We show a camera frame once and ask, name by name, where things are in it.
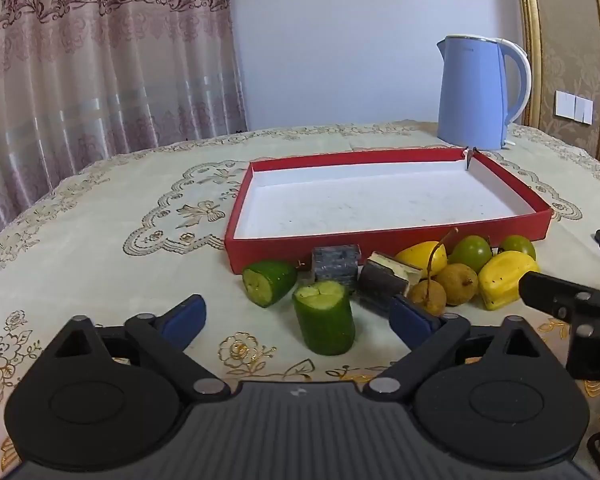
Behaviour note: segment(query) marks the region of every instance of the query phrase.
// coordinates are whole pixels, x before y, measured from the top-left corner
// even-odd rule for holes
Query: wall
[[[542,35],[539,128],[596,156],[600,139],[600,19],[597,0],[538,0]],[[555,91],[593,101],[593,124],[554,115]]]
[[[522,43],[519,0],[232,0],[250,129],[438,118],[447,34]]]

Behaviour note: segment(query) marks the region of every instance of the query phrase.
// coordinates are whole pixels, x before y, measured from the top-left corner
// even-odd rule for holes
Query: green cucumber half
[[[353,345],[356,327],[349,293],[338,282],[317,282],[294,292],[296,316],[307,348],[320,355],[344,354]]]
[[[246,266],[242,271],[247,297],[262,307],[281,300],[297,279],[298,272],[293,265],[277,260],[262,260]]]

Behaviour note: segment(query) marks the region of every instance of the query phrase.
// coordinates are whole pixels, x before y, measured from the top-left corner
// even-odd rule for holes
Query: wall socket
[[[555,91],[555,115],[579,123],[593,122],[593,101],[567,92]]]

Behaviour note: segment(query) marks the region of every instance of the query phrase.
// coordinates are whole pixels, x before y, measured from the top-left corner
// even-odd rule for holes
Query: pink curtain
[[[244,124],[229,0],[0,0],[0,230],[96,160]]]

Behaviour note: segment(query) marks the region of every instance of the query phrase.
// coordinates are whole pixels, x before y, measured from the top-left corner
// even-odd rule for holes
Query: yellow mango
[[[497,310],[518,300],[518,282],[530,270],[539,272],[540,267],[531,256],[518,251],[504,251],[489,260],[478,273],[486,309]]]
[[[422,242],[414,245],[395,255],[395,259],[400,263],[418,267],[422,270],[422,278],[427,277],[427,266],[429,265],[429,257],[436,248],[438,242]],[[436,250],[431,262],[431,275],[435,276],[440,270],[446,267],[446,249],[444,245]]]

